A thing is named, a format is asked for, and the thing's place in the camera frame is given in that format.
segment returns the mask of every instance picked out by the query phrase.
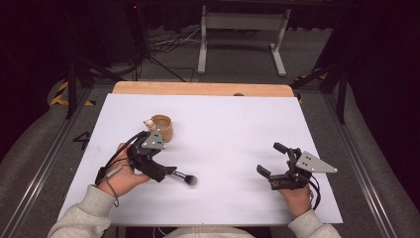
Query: sweater sleeve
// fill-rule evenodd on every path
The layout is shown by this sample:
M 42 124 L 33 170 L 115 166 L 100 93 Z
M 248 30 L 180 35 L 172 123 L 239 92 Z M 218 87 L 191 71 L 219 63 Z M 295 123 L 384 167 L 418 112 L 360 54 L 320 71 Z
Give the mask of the sweater sleeve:
M 297 238 L 341 237 L 332 225 L 322 223 L 312 209 L 294 219 L 288 227 Z
M 111 225 L 108 214 L 115 200 L 115 197 L 90 185 L 83 200 L 65 212 L 48 237 L 101 237 Z

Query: gray floor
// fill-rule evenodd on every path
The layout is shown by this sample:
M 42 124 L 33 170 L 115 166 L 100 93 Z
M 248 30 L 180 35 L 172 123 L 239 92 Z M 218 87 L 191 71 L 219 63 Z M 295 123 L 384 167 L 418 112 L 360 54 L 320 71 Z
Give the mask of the gray floor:
M 330 30 L 286 32 L 280 54 L 287 77 L 277 76 L 267 49 L 271 40 L 275 39 L 275 33 L 259 32 L 251 38 L 229 32 L 212 34 L 208 43 L 206 73 L 195 73 L 192 81 L 291 83 L 296 76 L 306 75 L 311 71 L 330 33 Z M 192 42 L 171 53 L 155 55 L 155 58 L 166 66 L 196 68 L 198 51 L 199 44 Z M 174 71 L 189 80 L 189 70 Z M 178 81 L 175 76 L 147 60 L 142 65 L 140 76 L 140 80 Z M 131 74 L 124 77 L 129 80 L 133 78 Z M 22 207 L 19 206 L 21 199 L 33 178 L 40 176 L 37 171 L 44 165 L 45 157 L 54 154 L 55 157 L 50 160 L 53 161 L 52 169 L 43 177 L 46 180 L 41 183 L 41 192 L 33 195 L 33 203 L 25 209 L 27 213 L 20 219 L 13 220 L 11 225 L 16 227 L 9 237 L 47 235 L 56 221 L 83 155 L 82 143 L 72 140 L 86 131 L 93 131 L 105 96 L 113 87 L 109 82 L 107 79 L 98 80 L 92 90 L 79 90 L 79 98 L 87 95 L 88 100 L 94 100 L 97 104 L 81 106 L 77 117 L 70 120 L 71 123 L 64 120 L 66 106 L 51 106 L 50 111 L 35 122 L 8 153 L 0 164 L 0 231 L 6 229 L 17 207 Z M 344 219 L 343 224 L 337 224 L 335 227 L 343 237 L 420 237 L 419 212 L 392 173 L 368 131 L 351 89 L 349 88 L 347 93 L 346 125 L 343 126 L 337 123 L 330 107 L 331 101 L 336 98 L 335 93 L 322 95 L 317 90 L 317 84 L 318 82 L 311 82 L 296 92 L 302 94 L 302 111 L 320 157 L 337 165 L 340 171 L 329 176 Z M 52 88 L 47 101 L 52 99 L 58 86 L 59 83 Z M 60 139 L 57 135 L 62 132 L 63 125 L 69 128 L 62 138 L 63 146 L 51 150 L 54 142 Z M 361 167 L 355 163 L 355 155 L 361 159 L 362 169 L 368 175 L 367 180 L 359 176 Z M 371 187 L 366 189 L 366 183 L 371 184 Z M 371 195 L 377 197 L 374 203 L 369 199 Z M 376 210 L 380 210 L 384 215 L 377 216 Z M 286 226 L 271 227 L 271 231 L 275 238 L 294 237 Z M 106 237 L 124 237 L 124 229 L 111 227 Z

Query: person's hand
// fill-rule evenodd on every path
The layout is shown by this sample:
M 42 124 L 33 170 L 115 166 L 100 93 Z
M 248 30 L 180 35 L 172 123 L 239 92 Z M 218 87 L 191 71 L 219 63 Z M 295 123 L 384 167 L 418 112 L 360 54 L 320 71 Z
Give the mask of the person's hand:
M 129 149 L 131 145 L 125 148 L 115 159 L 113 164 L 107 171 L 107 174 L 110 173 L 112 170 L 122 166 L 119 171 L 113 174 L 110 178 L 105 178 L 102 180 L 98 188 L 105 191 L 106 193 L 117 197 L 126 194 L 127 192 L 131 191 L 135 186 L 142 184 L 150 178 L 146 175 L 136 175 L 134 171 L 130 167 L 130 161 L 127 156 L 127 149 Z
M 287 207 L 293 218 L 297 218 L 311 208 L 309 185 L 295 190 L 279 189 L 278 192 L 286 199 Z

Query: black brush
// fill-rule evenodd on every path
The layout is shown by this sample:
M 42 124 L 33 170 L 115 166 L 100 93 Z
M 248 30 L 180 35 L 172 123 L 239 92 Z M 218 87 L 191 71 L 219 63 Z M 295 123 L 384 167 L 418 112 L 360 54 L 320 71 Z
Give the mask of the black brush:
M 197 184 L 197 177 L 196 176 L 187 176 L 183 173 L 178 171 L 174 171 L 171 173 L 174 178 L 180 179 L 185 181 L 188 185 L 196 185 Z

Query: white paper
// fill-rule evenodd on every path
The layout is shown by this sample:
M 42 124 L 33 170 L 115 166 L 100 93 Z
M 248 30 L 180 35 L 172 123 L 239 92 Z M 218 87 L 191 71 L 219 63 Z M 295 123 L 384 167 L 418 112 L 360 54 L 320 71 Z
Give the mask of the white paper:
M 272 175 L 288 170 L 288 157 L 272 147 L 274 142 L 318 157 L 300 105 L 291 97 L 109 94 L 59 217 L 83 198 L 118 145 L 147 130 L 143 121 L 158 114 L 171 118 L 173 137 L 154 160 L 196 176 L 198 184 L 191 187 L 171 176 L 141 184 L 119 198 L 120 206 L 110 213 L 112 223 L 250 226 L 290 222 L 283 197 L 270 189 L 257 165 Z M 342 223 L 327 177 L 314 176 L 322 192 L 318 217 L 325 223 Z

